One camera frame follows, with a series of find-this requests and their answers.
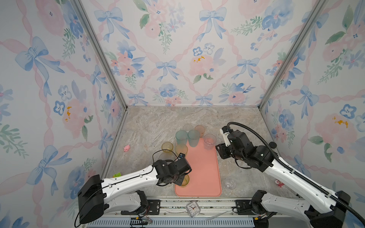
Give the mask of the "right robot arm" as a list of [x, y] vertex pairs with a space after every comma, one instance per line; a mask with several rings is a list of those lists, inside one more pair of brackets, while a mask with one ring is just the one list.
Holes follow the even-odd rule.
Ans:
[[284, 198], [267, 191], [258, 190], [245, 210], [269, 219], [281, 213], [303, 220], [313, 228], [341, 228], [346, 217], [350, 196], [343, 191], [326, 189], [303, 176], [285, 162], [276, 152], [276, 143], [255, 146], [244, 132], [228, 126], [220, 129], [224, 142], [216, 145], [222, 159], [243, 161], [247, 169], [257, 169], [282, 182], [299, 195], [299, 199]]

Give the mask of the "small white clock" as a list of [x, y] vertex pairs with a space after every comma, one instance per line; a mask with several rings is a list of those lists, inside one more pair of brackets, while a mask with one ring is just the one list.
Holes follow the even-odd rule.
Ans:
[[197, 216], [201, 212], [198, 202], [193, 200], [186, 205], [186, 211], [191, 218]]

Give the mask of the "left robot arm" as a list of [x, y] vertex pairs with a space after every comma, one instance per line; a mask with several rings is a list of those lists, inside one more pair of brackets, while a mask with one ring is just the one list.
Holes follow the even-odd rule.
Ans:
[[144, 213], [148, 200], [142, 188], [181, 186], [191, 171], [185, 154], [179, 154], [174, 160], [156, 160], [146, 168], [120, 177], [102, 179], [94, 175], [78, 192], [79, 212], [74, 226], [90, 223], [109, 212]]

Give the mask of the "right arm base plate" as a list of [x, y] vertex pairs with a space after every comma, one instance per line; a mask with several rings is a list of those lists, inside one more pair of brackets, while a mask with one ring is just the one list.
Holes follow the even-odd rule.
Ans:
[[255, 215], [258, 217], [274, 216], [277, 214], [276, 212], [267, 211], [263, 207], [261, 199], [238, 199], [235, 201], [235, 206], [232, 208], [232, 212], [238, 215]]

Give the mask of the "small clear glass front right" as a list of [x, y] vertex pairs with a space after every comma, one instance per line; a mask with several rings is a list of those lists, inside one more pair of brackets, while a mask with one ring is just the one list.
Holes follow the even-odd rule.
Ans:
[[227, 189], [234, 190], [236, 189], [237, 182], [233, 179], [227, 178], [224, 180], [223, 186]]

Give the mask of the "clear textured cup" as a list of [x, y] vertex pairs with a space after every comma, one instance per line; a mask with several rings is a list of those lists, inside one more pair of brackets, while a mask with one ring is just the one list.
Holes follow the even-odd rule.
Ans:
[[216, 145], [216, 137], [212, 134], [207, 134], [203, 137], [203, 145], [206, 150], [211, 150]]

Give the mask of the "pink toy pig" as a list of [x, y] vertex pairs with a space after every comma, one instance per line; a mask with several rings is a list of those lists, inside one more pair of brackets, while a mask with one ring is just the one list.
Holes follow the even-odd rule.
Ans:
[[124, 152], [128, 152], [130, 150], [130, 145], [126, 145], [124, 148], [123, 148], [123, 151]]

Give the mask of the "tall teal textured cup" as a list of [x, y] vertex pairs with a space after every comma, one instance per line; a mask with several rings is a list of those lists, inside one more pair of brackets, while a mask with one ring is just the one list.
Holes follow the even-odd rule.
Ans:
[[180, 130], [175, 134], [177, 145], [186, 145], [188, 141], [188, 133], [184, 130]]

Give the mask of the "clear plastic stick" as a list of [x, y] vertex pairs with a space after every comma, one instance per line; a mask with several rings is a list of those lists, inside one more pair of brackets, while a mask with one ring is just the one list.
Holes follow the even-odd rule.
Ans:
[[206, 218], [205, 220], [206, 221], [210, 221], [210, 220], [216, 219], [217, 217], [222, 216], [222, 215], [227, 214], [227, 213], [231, 213], [231, 211], [225, 211], [223, 213], [216, 214], [214, 216], [211, 216], [211, 217]]

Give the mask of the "yellow glass cup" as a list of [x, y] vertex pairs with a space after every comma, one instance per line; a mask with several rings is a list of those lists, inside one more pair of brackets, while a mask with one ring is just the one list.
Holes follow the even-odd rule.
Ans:
[[173, 152], [174, 145], [171, 142], [164, 142], [161, 146], [161, 149], [164, 153]]

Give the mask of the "orange textured cup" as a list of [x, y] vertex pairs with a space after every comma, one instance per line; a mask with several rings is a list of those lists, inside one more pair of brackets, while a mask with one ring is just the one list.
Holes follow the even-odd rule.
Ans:
[[200, 138], [204, 137], [205, 127], [203, 125], [197, 125], [194, 129], [199, 132]]

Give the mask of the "jar with black lid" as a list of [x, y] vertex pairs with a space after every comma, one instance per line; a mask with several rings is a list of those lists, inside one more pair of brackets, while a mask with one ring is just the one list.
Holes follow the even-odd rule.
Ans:
[[270, 142], [269, 146], [271, 149], [275, 150], [277, 148], [277, 144], [275, 142]]

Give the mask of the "pink plastic tray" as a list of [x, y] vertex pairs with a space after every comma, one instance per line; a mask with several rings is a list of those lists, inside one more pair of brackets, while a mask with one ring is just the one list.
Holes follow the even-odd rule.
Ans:
[[188, 174], [186, 186], [175, 186], [178, 197], [219, 197], [222, 194], [220, 171], [215, 148], [207, 150], [204, 139], [200, 139], [196, 147], [187, 144], [186, 159], [192, 171]]

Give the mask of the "yellow-green textured cup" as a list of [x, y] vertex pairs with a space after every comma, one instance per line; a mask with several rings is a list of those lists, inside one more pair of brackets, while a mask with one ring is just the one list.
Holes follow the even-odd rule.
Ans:
[[179, 156], [180, 154], [187, 155], [188, 154], [188, 147], [185, 144], [178, 144], [175, 148], [176, 155]]

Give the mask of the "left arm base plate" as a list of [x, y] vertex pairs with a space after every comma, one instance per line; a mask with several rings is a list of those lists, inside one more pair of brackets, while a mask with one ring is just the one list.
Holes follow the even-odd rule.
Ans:
[[147, 203], [142, 205], [135, 211], [121, 211], [121, 215], [159, 215], [161, 209], [161, 200], [159, 199], [148, 199]]

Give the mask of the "red pink toy figure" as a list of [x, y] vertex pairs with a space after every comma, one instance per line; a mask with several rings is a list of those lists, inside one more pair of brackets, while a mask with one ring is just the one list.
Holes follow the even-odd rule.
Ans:
[[279, 180], [276, 180], [275, 181], [275, 184], [278, 186], [278, 187], [282, 187], [282, 186], [284, 186], [285, 184], [283, 183], [283, 182], [281, 182], [281, 181], [279, 181]]

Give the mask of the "green glass cup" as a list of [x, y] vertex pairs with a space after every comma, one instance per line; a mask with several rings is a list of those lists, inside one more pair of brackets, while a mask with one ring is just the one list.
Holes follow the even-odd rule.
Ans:
[[182, 181], [181, 187], [185, 187], [186, 185], [188, 185], [189, 181], [190, 181], [190, 177], [187, 174], [187, 175], [184, 176], [184, 179]]

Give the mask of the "small clear glass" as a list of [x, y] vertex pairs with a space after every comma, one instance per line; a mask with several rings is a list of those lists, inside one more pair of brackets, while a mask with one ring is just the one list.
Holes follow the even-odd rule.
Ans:
[[223, 186], [227, 189], [234, 190], [236, 189], [237, 182], [233, 179], [227, 178], [224, 180]]
[[194, 127], [191, 125], [191, 124], [185, 124], [183, 127], [182, 127], [182, 130], [186, 131], [186, 132], [190, 132], [191, 130], [193, 130]]

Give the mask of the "small clear glass back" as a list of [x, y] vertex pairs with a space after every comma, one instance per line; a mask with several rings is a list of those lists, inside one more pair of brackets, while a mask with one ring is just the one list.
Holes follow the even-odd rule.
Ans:
[[194, 127], [191, 125], [191, 124], [185, 124], [183, 127], [182, 127], [182, 130], [186, 131], [186, 132], [190, 132], [191, 130], [193, 130]]

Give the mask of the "aluminium rail frame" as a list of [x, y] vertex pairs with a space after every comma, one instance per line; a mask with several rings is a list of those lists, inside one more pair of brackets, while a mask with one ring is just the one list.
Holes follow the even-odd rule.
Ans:
[[298, 218], [282, 213], [254, 214], [248, 198], [174, 198], [152, 197], [140, 213], [109, 212], [81, 222], [76, 228], [309, 228]]

